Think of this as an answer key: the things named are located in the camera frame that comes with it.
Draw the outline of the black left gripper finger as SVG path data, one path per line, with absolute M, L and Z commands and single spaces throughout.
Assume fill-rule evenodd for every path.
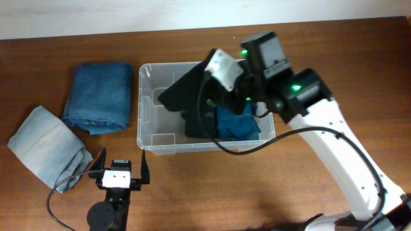
M 150 170 L 148 168 L 148 164 L 146 161 L 145 150 L 142 151 L 142 158 L 141 158 L 141 184 L 149 184 L 150 183 Z
M 96 159 L 96 161 L 93 163 L 93 165 L 91 166 L 89 170 L 90 171 L 103 170 L 105 167 L 106 154 L 107 154 L 107 149 L 103 148 L 98 158 Z

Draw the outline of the teal blue garment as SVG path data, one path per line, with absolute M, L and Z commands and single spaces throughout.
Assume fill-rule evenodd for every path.
M 248 103 L 241 115 L 228 111 L 218 105 L 216 108 L 218 138 L 224 141 L 259 140 L 261 130 L 256 122 L 257 106 Z

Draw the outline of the light blue jeans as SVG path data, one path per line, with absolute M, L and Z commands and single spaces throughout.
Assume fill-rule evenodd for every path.
M 43 183 L 65 193 L 93 160 L 84 143 L 55 115 L 39 106 L 24 120 L 7 146 Z

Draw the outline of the large black garment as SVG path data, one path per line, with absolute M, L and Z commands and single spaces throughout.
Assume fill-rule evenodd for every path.
M 158 96 L 158 101 L 170 112 L 180 112 L 193 108 L 198 90 L 204 77 L 204 70 L 216 49 L 212 48 L 205 60 L 201 61 Z

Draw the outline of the small black garment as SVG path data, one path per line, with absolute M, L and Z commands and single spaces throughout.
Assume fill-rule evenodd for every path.
M 198 122 L 197 113 L 194 111 L 183 111 L 180 113 L 185 120 L 184 133 L 186 137 L 206 139 L 207 135 L 202 131 Z M 202 111 L 202 124 L 210 137 L 217 139 L 217 120 L 215 109 L 205 109 Z

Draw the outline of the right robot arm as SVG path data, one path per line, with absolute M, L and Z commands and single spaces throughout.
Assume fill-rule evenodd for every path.
M 373 161 L 345 121 L 320 76 L 294 72 L 277 35 L 262 31 L 240 44 L 245 65 L 221 49 L 205 59 L 204 78 L 229 94 L 222 104 L 240 114 L 248 102 L 263 102 L 300 135 L 329 171 L 349 204 L 347 212 L 317 214 L 299 230 L 406 230 L 410 195 Z

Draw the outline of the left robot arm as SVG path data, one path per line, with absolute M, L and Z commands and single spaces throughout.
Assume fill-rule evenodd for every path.
M 87 213 L 90 231 L 125 231 L 127 229 L 130 195 L 150 183 L 150 171 L 145 152 L 142 152 L 141 177 L 132 178 L 132 163 L 115 159 L 105 167 L 104 149 L 91 166 L 88 176 L 95 179 L 98 189 L 105 191 L 105 199 L 95 203 Z

